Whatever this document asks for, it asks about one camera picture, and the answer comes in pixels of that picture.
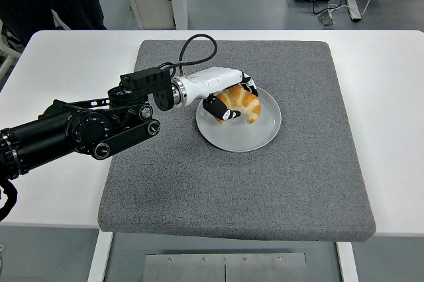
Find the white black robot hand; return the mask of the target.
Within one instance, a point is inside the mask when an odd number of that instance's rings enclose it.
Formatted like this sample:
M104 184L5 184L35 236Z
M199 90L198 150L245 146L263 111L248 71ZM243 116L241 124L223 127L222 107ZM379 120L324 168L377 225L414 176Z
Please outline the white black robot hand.
M203 108L219 122L246 115L249 123L258 118L261 107L252 78L240 70L212 67L187 77L175 78L180 101L186 106L203 98Z

